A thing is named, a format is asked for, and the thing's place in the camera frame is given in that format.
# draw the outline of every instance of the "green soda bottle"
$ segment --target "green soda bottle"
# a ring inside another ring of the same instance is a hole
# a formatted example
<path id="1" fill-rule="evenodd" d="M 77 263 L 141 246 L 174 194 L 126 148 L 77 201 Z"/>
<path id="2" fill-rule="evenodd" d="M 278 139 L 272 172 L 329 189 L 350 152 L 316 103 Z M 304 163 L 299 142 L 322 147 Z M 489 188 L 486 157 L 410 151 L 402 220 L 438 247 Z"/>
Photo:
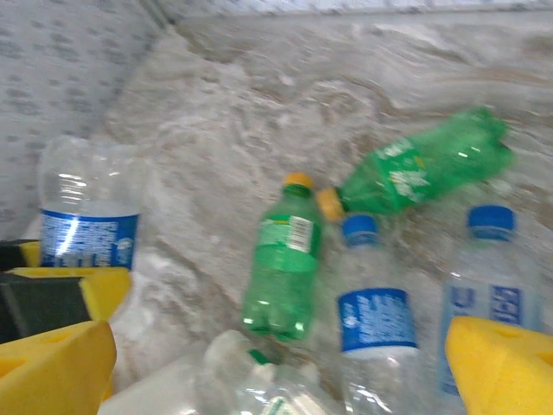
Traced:
<path id="1" fill-rule="evenodd" d="M 396 214 L 468 182 L 499 173 L 513 159 L 500 139 L 505 122 L 484 107 L 448 118 L 434 130 L 369 153 L 338 188 L 317 195 L 328 220 L 348 212 Z"/>
<path id="2" fill-rule="evenodd" d="M 303 339 L 313 312 L 323 219 L 311 178 L 302 172 L 284 180 L 283 195 L 263 215 L 242 322 L 260 335 Z"/>

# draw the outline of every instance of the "blue bottle label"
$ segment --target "blue bottle label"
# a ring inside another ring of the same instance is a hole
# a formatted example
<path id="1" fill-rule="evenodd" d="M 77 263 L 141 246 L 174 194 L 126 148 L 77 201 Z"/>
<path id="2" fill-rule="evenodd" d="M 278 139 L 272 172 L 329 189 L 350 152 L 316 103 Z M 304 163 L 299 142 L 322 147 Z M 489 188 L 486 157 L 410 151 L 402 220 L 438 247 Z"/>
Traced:
<path id="1" fill-rule="evenodd" d="M 367 288 L 338 299 L 342 352 L 362 348 L 416 348 L 409 296 L 395 288 Z"/>
<path id="2" fill-rule="evenodd" d="M 138 215 L 99 218 L 42 210 L 41 265 L 131 268 Z"/>
<path id="3" fill-rule="evenodd" d="M 542 298 L 536 290 L 492 285 L 473 281 L 454 281 L 444 285 L 442 331 L 438 359 L 438 381 L 442 393 L 459 397 L 445 352 L 449 324 L 456 316 L 474 316 L 524 327 L 542 329 Z"/>

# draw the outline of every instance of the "empty plastic bottle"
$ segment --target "empty plastic bottle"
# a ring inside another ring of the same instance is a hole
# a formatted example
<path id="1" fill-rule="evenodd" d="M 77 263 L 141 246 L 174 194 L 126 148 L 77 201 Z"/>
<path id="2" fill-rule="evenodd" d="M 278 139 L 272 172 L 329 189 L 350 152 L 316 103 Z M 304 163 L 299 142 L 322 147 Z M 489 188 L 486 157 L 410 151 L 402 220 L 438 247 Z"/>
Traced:
<path id="1" fill-rule="evenodd" d="M 428 380 L 416 343 L 409 296 L 365 214 L 342 225 L 348 249 L 338 278 L 342 377 L 347 413 L 427 415 Z"/>
<path id="2" fill-rule="evenodd" d="M 143 161 L 131 145 L 63 136 L 39 163 L 42 266 L 131 268 Z"/>
<path id="3" fill-rule="evenodd" d="M 445 339 L 455 316 L 474 316 L 541 331 L 540 271 L 515 242 L 515 213 L 483 205 L 467 217 L 470 239 L 448 266 L 443 288 L 438 382 L 445 413 L 464 413 L 445 355 Z"/>
<path id="4" fill-rule="evenodd" d="M 286 341 L 308 332 L 323 222 L 311 188 L 309 176 L 290 173 L 259 224 L 242 306 L 242 321 L 255 333 Z"/>
<path id="5" fill-rule="evenodd" d="M 341 186 L 317 195 L 321 210 L 328 220 L 348 212 L 395 214 L 485 180 L 512 159 L 500 142 L 506 129 L 485 107 L 456 114 L 434 130 L 369 153 Z"/>
<path id="6" fill-rule="evenodd" d="M 343 406 L 319 386 L 313 364 L 276 366 L 238 331 L 215 339 L 204 356 L 206 367 L 235 393 L 236 415 L 341 415 Z"/>

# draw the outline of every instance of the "bottle label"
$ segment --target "bottle label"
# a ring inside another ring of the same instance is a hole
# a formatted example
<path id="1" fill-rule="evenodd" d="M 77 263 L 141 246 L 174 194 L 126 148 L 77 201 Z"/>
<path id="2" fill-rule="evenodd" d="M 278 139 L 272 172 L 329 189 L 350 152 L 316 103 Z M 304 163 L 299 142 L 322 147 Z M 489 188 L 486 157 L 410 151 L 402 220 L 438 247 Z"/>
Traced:
<path id="1" fill-rule="evenodd" d="M 362 348 L 416 348 L 408 294 L 396 288 L 367 288 L 338 299 L 342 352 Z"/>
<path id="2" fill-rule="evenodd" d="M 138 215 L 99 218 L 42 210 L 41 265 L 131 268 Z"/>
<path id="3" fill-rule="evenodd" d="M 449 324 L 454 317 L 473 316 L 534 331 L 542 329 L 542 298 L 536 290 L 474 281 L 450 281 L 444 285 L 443 301 L 438 381 L 440 391 L 446 395 L 459 397 L 445 349 Z"/>
<path id="4" fill-rule="evenodd" d="M 300 415 L 282 396 L 270 400 L 261 415 Z"/>
<path id="5" fill-rule="evenodd" d="M 256 250 L 265 247 L 281 248 L 281 256 L 268 254 L 263 263 L 283 271 L 312 271 L 316 268 L 321 248 L 321 227 L 311 220 L 289 214 L 275 215 L 261 222 Z"/>
<path id="6" fill-rule="evenodd" d="M 372 153 L 396 211 L 424 201 L 430 190 L 428 172 L 420 151 L 408 138 Z"/>

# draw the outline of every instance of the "green bottle label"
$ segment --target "green bottle label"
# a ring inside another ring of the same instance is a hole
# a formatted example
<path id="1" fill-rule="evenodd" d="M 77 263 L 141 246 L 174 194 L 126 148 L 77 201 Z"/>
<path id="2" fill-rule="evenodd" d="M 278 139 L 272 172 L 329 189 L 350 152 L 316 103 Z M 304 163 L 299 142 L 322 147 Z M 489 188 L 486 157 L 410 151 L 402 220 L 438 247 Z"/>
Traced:
<path id="1" fill-rule="evenodd" d="M 432 187 L 420 151 L 408 138 L 372 153 L 398 212 L 424 201 Z"/>
<path id="2" fill-rule="evenodd" d="M 283 255 L 274 255 L 280 248 Z M 263 264 L 282 271 L 314 271 L 321 248 L 321 227 L 289 214 L 274 215 L 259 226 L 256 257 Z"/>

